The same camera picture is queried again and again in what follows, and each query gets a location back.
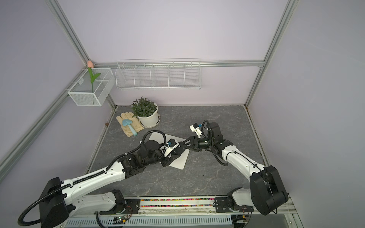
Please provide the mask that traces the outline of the silver laptop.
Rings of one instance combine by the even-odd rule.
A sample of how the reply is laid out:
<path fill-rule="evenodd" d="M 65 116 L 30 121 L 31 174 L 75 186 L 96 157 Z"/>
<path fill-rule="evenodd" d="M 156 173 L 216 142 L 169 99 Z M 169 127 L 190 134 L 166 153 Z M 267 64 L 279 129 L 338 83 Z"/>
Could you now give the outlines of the silver laptop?
<path fill-rule="evenodd" d="M 184 141 L 183 138 L 179 138 L 177 136 L 168 135 L 166 134 L 166 139 L 169 141 L 170 139 L 175 139 L 177 142 Z M 163 143 L 163 137 L 159 133 L 152 133 L 150 136 L 147 137 L 147 140 L 155 140 L 158 143 Z M 181 154 L 179 158 L 174 160 L 169 166 L 173 168 L 177 168 L 179 170 L 183 170 L 189 155 L 189 150 L 185 149 L 185 151 Z"/>

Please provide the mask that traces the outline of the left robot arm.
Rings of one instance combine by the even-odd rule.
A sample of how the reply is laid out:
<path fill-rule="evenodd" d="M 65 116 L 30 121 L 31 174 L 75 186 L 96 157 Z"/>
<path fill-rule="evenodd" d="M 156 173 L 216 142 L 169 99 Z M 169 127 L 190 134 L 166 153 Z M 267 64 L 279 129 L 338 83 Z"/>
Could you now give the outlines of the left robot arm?
<path fill-rule="evenodd" d="M 167 140 L 162 131 L 157 130 L 156 133 L 163 137 L 162 143 L 143 138 L 137 148 L 117 156 L 105 168 L 69 180 L 51 179 L 39 199 L 20 214 L 18 225 L 40 224 L 43 228 L 55 228 L 79 214 L 115 209 L 123 211 L 126 203 L 121 191 L 112 191 L 111 199 L 97 196 L 93 203 L 84 202 L 83 197 L 106 185 L 140 174 L 148 165 L 159 163 L 166 167 L 186 151 L 183 142 Z"/>

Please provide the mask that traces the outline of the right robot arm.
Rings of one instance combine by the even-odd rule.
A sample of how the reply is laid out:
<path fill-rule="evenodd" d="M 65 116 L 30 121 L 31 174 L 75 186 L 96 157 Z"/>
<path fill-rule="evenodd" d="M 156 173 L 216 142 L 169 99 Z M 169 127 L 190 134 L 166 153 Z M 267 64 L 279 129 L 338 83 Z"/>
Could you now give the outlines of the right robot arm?
<path fill-rule="evenodd" d="M 232 142 L 224 139 L 217 123 L 207 120 L 202 125 L 191 125 L 194 136 L 179 143 L 185 149 L 194 152 L 211 152 L 224 166 L 232 165 L 250 182 L 248 189 L 236 188 L 227 194 L 229 208 L 255 207 L 262 215 L 277 213 L 278 208 L 288 202 L 289 197 L 278 170 L 265 166 L 249 158 Z"/>

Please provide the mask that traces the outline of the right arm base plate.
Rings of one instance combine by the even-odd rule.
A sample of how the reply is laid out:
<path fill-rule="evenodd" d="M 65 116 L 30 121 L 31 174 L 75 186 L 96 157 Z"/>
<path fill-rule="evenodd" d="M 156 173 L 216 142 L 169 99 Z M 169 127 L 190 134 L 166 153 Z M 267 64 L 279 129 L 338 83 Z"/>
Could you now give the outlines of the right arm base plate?
<path fill-rule="evenodd" d="M 254 208 L 252 206 L 238 206 L 232 198 L 226 197 L 216 197 L 213 202 L 213 207 L 217 213 L 228 213 L 228 212 L 253 212 Z"/>

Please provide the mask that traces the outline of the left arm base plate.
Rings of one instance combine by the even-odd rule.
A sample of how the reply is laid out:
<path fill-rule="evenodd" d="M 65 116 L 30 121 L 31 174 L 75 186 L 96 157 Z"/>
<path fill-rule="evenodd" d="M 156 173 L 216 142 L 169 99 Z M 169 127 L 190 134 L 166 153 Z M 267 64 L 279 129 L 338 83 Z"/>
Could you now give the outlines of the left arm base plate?
<path fill-rule="evenodd" d="M 109 211 L 100 211 L 100 215 L 134 215 L 139 212 L 141 200 L 138 198 L 125 199 L 125 203 L 116 204 Z"/>

